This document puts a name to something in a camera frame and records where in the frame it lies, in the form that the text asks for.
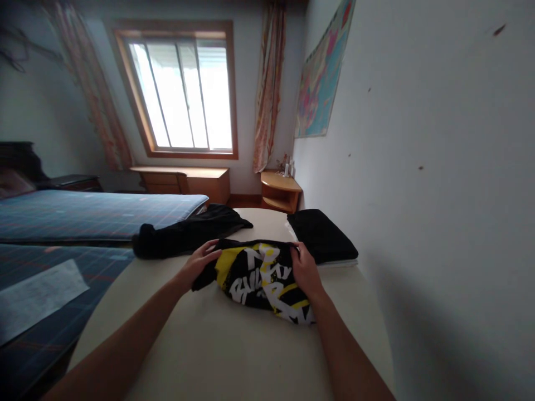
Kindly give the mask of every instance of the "folded black shirt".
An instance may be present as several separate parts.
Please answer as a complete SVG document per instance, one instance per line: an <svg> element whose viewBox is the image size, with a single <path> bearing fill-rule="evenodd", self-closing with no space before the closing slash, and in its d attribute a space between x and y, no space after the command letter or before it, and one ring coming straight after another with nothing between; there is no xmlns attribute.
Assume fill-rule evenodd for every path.
<svg viewBox="0 0 535 401"><path fill-rule="evenodd" d="M288 214L288 222L316 263L357 258L351 240L322 211L306 209Z"/></svg>
<svg viewBox="0 0 535 401"><path fill-rule="evenodd" d="M201 214L169 227L154 229L143 224L132 238L134 254L140 259L165 259L191 253L206 241L225 238L252 224L228 206L211 203Z"/></svg>

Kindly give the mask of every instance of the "pink curtain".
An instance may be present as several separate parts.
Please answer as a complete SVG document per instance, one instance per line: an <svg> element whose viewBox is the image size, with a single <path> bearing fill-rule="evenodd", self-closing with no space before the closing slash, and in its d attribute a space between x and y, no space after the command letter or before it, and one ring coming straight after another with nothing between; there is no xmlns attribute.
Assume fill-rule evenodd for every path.
<svg viewBox="0 0 535 401"><path fill-rule="evenodd" d="M286 43L286 8L269 2L262 25L260 73L256 94L255 154L252 169L263 171L273 152L275 125L279 112L280 77Z"/></svg>
<svg viewBox="0 0 535 401"><path fill-rule="evenodd" d="M128 170L132 155L84 21L64 1L51 3L47 11L70 60L71 72L84 92L89 120L100 136L108 166L113 171Z"/></svg>

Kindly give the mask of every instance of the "white table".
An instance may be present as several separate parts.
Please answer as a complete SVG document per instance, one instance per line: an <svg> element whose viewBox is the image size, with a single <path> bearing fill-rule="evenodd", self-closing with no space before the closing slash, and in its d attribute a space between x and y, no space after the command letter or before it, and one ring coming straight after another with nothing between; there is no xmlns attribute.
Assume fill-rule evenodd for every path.
<svg viewBox="0 0 535 401"><path fill-rule="evenodd" d="M292 241L286 214L237 209L254 224L230 238ZM69 369L134 314L187 260L134 260L115 280L89 320ZM320 275L351 333L393 391L392 356L374 293L356 266ZM131 400L330 399L317 328L293 325L270 311L227 298L214 282L186 294L147 356Z"/></svg>

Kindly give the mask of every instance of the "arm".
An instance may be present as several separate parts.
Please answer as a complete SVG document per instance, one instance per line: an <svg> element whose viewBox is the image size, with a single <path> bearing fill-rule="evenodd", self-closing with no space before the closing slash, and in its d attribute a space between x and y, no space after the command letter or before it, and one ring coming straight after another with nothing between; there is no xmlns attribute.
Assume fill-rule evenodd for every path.
<svg viewBox="0 0 535 401"><path fill-rule="evenodd" d="M208 241L197 249L176 276L42 400L123 399L178 300L191 289L205 265L221 255L220 250L210 251L216 242Z"/></svg>
<svg viewBox="0 0 535 401"><path fill-rule="evenodd" d="M314 311L335 399L394 400L325 292L314 258L305 244L295 245L299 253L290 250L295 281Z"/></svg>

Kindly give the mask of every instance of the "table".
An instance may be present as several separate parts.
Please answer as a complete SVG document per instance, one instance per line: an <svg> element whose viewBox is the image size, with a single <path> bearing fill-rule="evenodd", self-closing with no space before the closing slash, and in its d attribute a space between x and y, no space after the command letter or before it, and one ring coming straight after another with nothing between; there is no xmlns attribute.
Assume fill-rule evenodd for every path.
<svg viewBox="0 0 535 401"><path fill-rule="evenodd" d="M207 204L225 204L230 196L230 169L205 167L135 166L148 193L201 194Z"/></svg>
<svg viewBox="0 0 535 401"><path fill-rule="evenodd" d="M236 209L254 224L230 238L291 241L286 215ZM69 369L118 329L183 266L187 256L134 260L89 320ZM393 391L392 356L381 310L354 267L323 268L324 287L362 349ZM331 399L317 328L297 326L270 311L228 299L212 283L182 297L127 399Z"/></svg>
<svg viewBox="0 0 535 401"><path fill-rule="evenodd" d="M263 171L262 206L286 213L295 213L299 194L303 191L292 177L283 177L274 171Z"/></svg>

